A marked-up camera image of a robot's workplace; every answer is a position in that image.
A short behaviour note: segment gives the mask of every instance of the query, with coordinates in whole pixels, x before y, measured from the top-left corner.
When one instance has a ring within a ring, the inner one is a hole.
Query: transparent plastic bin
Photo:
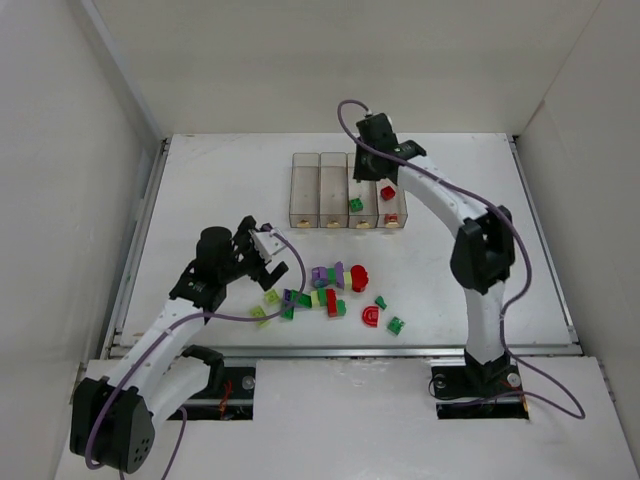
[[[391,186],[396,195],[391,200],[384,200],[380,192],[383,188]],[[404,190],[394,185],[388,179],[376,183],[376,196],[378,200],[378,228],[404,228],[407,223],[407,199]]]
[[[320,227],[347,228],[347,193],[347,154],[320,154]]]
[[[292,228],[318,228],[320,212],[320,155],[296,153],[291,169],[289,225]]]
[[[347,185],[348,201],[360,199],[362,210],[354,212],[349,205],[349,228],[369,229],[376,228],[378,224],[378,202],[376,200],[376,182],[360,182],[353,179],[356,154],[347,156]]]

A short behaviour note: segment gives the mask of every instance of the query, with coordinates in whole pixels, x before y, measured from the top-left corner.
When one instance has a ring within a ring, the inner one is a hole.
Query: building block
[[[258,305],[257,307],[253,307],[251,310],[249,310],[249,315],[251,315],[253,318],[260,318],[260,317],[267,316],[264,309],[260,305]],[[263,320],[262,322],[256,322],[256,325],[258,326],[258,328],[264,328],[267,325],[269,325],[269,322],[271,322],[271,320]]]
[[[344,288],[351,288],[351,272],[344,272]]]
[[[352,212],[359,212],[364,208],[364,205],[362,204],[362,200],[359,198],[353,198],[349,200],[349,207]]]
[[[318,289],[318,300],[320,301],[321,307],[327,306],[327,291],[324,288]]]
[[[399,335],[402,329],[404,328],[404,322],[400,320],[398,317],[393,317],[387,325],[387,330],[389,330],[394,335]]]
[[[336,307],[338,309],[339,317],[344,317],[347,314],[347,305],[344,303],[344,300],[338,300],[336,302]]]
[[[362,321],[369,327],[376,328],[378,326],[378,317],[380,316],[380,310],[376,306],[370,306],[364,309],[362,312]]]
[[[260,317],[267,316],[264,309],[260,305],[258,305],[257,307],[253,307],[251,310],[249,310],[249,315],[251,315],[251,317],[253,318],[260,318]]]
[[[311,281],[316,288],[324,288],[329,285],[329,275],[325,267],[316,267],[311,270]]]
[[[393,187],[387,186],[380,190],[380,196],[385,202],[388,202],[396,196],[396,191],[393,189]]]
[[[320,299],[318,298],[318,292],[313,291],[311,292],[311,295],[309,295],[311,297],[311,307],[312,308],[316,308],[320,306]]]
[[[275,290],[269,290],[264,294],[264,301],[267,305],[276,305],[280,302],[280,295]]]
[[[291,290],[291,295],[296,301],[296,306],[311,308],[311,297],[306,293],[299,293],[297,290]]]
[[[344,290],[344,265],[342,262],[337,262],[334,270],[336,272],[336,287]]]
[[[327,288],[327,311],[331,318],[338,316],[338,301],[333,288]]]
[[[351,267],[351,288],[354,292],[362,293],[369,283],[369,275],[362,265]]]
[[[376,298],[376,305],[378,305],[383,310],[387,309],[387,304],[384,303],[384,298],[382,298],[382,295],[380,295],[380,296],[378,296],[378,298]]]

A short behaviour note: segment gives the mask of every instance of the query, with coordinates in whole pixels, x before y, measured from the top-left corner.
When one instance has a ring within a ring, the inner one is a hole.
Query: cable
[[[340,126],[342,127],[342,129],[344,130],[344,133],[347,134],[347,136],[353,140],[353,142],[358,145],[359,147],[363,148],[364,150],[366,150],[367,152],[376,155],[378,157],[381,158],[385,158],[387,160],[390,160],[392,162],[395,162],[401,166],[404,167],[408,167],[411,168],[413,170],[415,170],[416,172],[426,176],[427,178],[430,178],[431,180],[433,180],[434,182],[439,183],[440,185],[442,185],[443,187],[454,191],[456,193],[459,193],[461,195],[464,195],[466,197],[472,198],[473,200],[476,200],[477,202],[480,202],[481,204],[483,204],[485,207],[487,207],[487,210],[489,210],[491,213],[493,213],[496,217],[498,217],[500,219],[500,221],[509,229],[509,231],[511,232],[511,234],[513,235],[513,238],[515,239],[516,243],[518,244],[518,248],[520,249],[520,251],[522,252],[522,258],[524,260],[524,264],[525,264],[525,268],[526,268],[526,281],[524,286],[522,287],[522,290],[520,290],[520,292],[518,292],[516,295],[514,295],[512,298],[510,298],[507,302],[505,302],[505,304],[502,306],[502,309],[500,310],[500,342],[502,343],[502,347],[504,348],[505,352],[507,353],[507,355],[509,355],[511,358],[514,358],[515,360],[517,360],[519,363],[521,363],[522,365],[524,365],[525,367],[529,368],[530,370],[536,372],[538,375],[541,375],[542,377],[546,378],[547,380],[549,380],[550,382],[552,382],[554,385],[556,385],[558,388],[560,388],[568,397],[569,399],[571,399],[571,401],[575,404],[575,406],[578,408],[578,411],[580,413],[576,414],[570,410],[567,410],[566,408],[564,408],[563,406],[557,404],[556,402],[549,400],[537,393],[532,393],[532,392],[524,392],[524,391],[518,391],[518,392],[506,392],[506,393],[501,393],[499,395],[495,395],[493,397],[489,397],[489,398],[482,398],[482,399],[478,399],[478,400],[473,400],[471,402],[465,402],[465,403],[460,403],[458,404],[459,406],[473,406],[473,405],[479,405],[482,403],[485,403],[487,401],[490,400],[497,400],[499,398],[504,398],[504,397],[510,397],[510,396],[516,396],[516,395],[528,395],[532,398],[537,398],[538,400],[547,403],[548,405],[551,405],[552,407],[560,410],[563,413],[566,413],[567,415],[576,418],[578,420],[584,420],[586,418],[586,412],[584,411],[584,408],[582,408],[582,405],[580,404],[580,402],[578,401],[578,399],[575,397],[575,395],[573,395],[573,393],[571,393],[571,391],[565,387],[560,381],[556,380],[555,378],[553,378],[551,375],[549,375],[547,372],[539,369],[538,367],[531,365],[530,363],[526,362],[525,360],[522,359],[522,357],[515,355],[508,347],[507,345],[507,341],[505,338],[505,334],[504,334],[504,317],[507,313],[507,310],[509,310],[509,307],[511,307],[511,305],[513,305],[515,302],[517,302],[518,300],[520,300],[529,290],[529,287],[531,287],[531,279],[533,277],[533,268],[531,265],[531,258],[529,257],[529,252],[527,251],[527,248],[524,244],[524,241],[522,240],[522,237],[520,236],[520,233],[516,230],[515,226],[513,225],[513,223],[509,220],[509,218],[507,218],[507,216],[502,213],[502,211],[495,206],[493,203],[491,203],[489,200],[487,200],[486,198],[478,195],[477,193],[474,193],[470,190],[467,190],[465,188],[459,187],[457,185],[454,185],[446,180],[444,180],[443,178],[431,173],[430,171],[421,168],[417,165],[414,165],[410,162],[407,162],[406,160],[403,160],[401,158],[395,157],[393,155],[389,155],[387,153],[384,152],[380,152],[378,150],[376,150],[375,148],[370,147],[369,145],[367,145],[366,143],[364,143],[363,141],[361,141],[359,138],[357,138],[349,129],[349,127],[347,127],[347,124],[344,121],[344,118],[342,117],[342,107],[344,107],[345,105],[358,105],[359,107],[361,107],[362,109],[366,110],[367,114],[371,114],[371,110],[369,109],[369,107],[367,107],[366,104],[364,104],[363,102],[359,101],[359,100],[352,100],[352,99],[348,99],[348,100],[343,100],[338,104],[338,122],[340,122]]]
[[[282,235],[279,235],[277,233],[274,233],[274,236],[279,239],[293,254],[294,257],[296,257],[296,260],[298,261],[298,264],[300,265],[300,272],[302,274],[302,284],[300,285],[300,290],[299,290],[299,295],[302,294],[302,292],[304,292],[304,289],[307,285],[307,272],[304,266],[304,262],[302,261],[302,257],[300,256],[300,253],[298,253],[298,251],[295,249],[295,247],[293,245],[291,245],[291,243],[289,243],[289,241],[284,238]],[[109,398],[107,398],[107,401],[104,403],[104,405],[102,406],[102,409],[100,410],[100,413],[98,413],[98,416],[96,417],[95,422],[93,423],[93,427],[91,427],[91,432],[89,433],[89,438],[87,440],[87,448],[85,450],[85,455],[84,455],[84,461],[85,461],[85,465],[87,466],[87,468],[89,470],[97,470],[99,468],[102,468],[104,465],[101,463],[94,463],[91,456],[93,454],[93,447],[96,441],[96,437],[98,435],[98,431],[100,430],[100,427],[102,426],[102,422],[104,421],[107,412],[109,411],[109,409],[111,408],[111,406],[113,405],[113,403],[115,402],[116,397],[118,396],[118,394],[122,391],[122,389],[124,388],[124,386],[127,384],[127,382],[131,379],[131,377],[133,376],[133,374],[144,364],[145,360],[147,359],[147,357],[149,357],[149,355],[151,355],[151,353],[158,348],[158,346],[165,340],[165,338],[167,338],[169,336],[169,331],[173,331],[176,328],[180,327],[181,325],[187,323],[190,320],[195,320],[198,318],[219,318],[221,320],[232,320],[232,321],[236,321],[236,322],[262,322],[264,320],[268,320],[271,318],[275,318],[279,315],[282,315],[285,311],[289,310],[290,308],[293,308],[295,303],[297,302],[298,297],[297,296],[292,296],[291,300],[289,302],[286,302],[285,307],[280,310],[279,312],[276,312],[274,314],[271,315],[267,315],[266,317],[260,317],[260,318],[253,318],[253,317],[235,317],[232,315],[224,315],[224,314],[220,314],[220,313],[215,313],[215,312],[197,312],[197,313],[192,313],[190,315],[187,315],[179,320],[176,320],[167,330],[165,330],[164,332],[162,332],[160,334],[160,336],[149,346],[149,348],[140,356],[140,358],[133,364],[131,365],[131,368],[129,369],[129,371],[122,377],[122,380],[120,380],[120,382],[118,382],[118,385],[116,385],[116,387],[113,389],[113,391],[111,392],[111,395],[109,395]],[[185,410],[183,412],[183,427],[186,425],[186,414],[187,411]],[[165,473],[163,475],[163,479],[166,478],[166,476],[169,474],[169,469],[171,468],[171,464],[173,463],[173,459],[175,458],[176,454],[177,454],[177,447],[179,446],[179,442],[182,440],[182,433],[184,433],[184,428],[181,431],[180,437],[178,438],[178,443],[176,444],[176,449],[174,450],[174,453],[171,457],[171,460],[169,462],[169,465],[167,467],[167,470],[165,470]]]

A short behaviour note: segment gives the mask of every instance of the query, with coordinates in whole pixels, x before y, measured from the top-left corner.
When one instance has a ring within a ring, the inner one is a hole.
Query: white platform
[[[507,137],[502,134],[407,134],[422,144],[454,182],[504,204],[513,213],[531,254],[534,281],[530,293],[507,316],[507,339],[516,345],[570,343],[541,242],[534,226]],[[453,238],[437,218],[407,195],[409,220],[404,230],[290,230],[288,202],[291,157],[296,152],[353,151],[340,134],[175,136],[153,212],[135,281],[121,344],[131,345],[162,308],[169,290],[195,255],[200,231],[212,225],[231,230],[245,215],[259,223],[285,227],[311,267],[362,264],[370,284],[361,295],[342,295],[347,316],[328,320],[324,311],[296,311],[293,322],[255,325],[214,321],[194,342],[213,346],[460,346],[466,342],[467,317],[462,289],[449,270]],[[290,272],[278,288],[298,288],[300,273],[289,253]],[[524,282],[518,255],[507,296]],[[383,295],[389,308],[381,323],[398,316],[406,322],[400,336],[385,328],[365,328],[363,308]],[[262,302],[257,284],[243,279],[228,289],[220,311],[248,315]]]
[[[584,421],[529,401],[530,421],[437,420],[423,360],[263,361],[253,421],[187,425],[169,479],[633,480],[638,479],[593,358],[537,358],[583,402]],[[99,378],[110,362],[94,361]],[[527,390],[569,407],[522,370]],[[166,424],[132,480],[161,477],[178,434]],[[68,448],[56,480],[114,480]]]

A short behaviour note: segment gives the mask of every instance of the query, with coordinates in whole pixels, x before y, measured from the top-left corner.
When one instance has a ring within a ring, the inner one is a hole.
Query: red block
[[[362,265],[351,267],[351,288],[354,292],[362,293],[369,283],[369,275]]]
[[[369,327],[376,328],[378,326],[378,316],[380,310],[378,307],[371,306],[364,309],[362,312],[362,321]]]
[[[393,189],[393,187],[384,187],[382,190],[380,190],[380,196],[383,200],[389,201],[396,196],[396,191]]]
[[[327,310],[330,317],[338,316],[338,299],[336,298],[336,291],[332,288],[327,288]]]

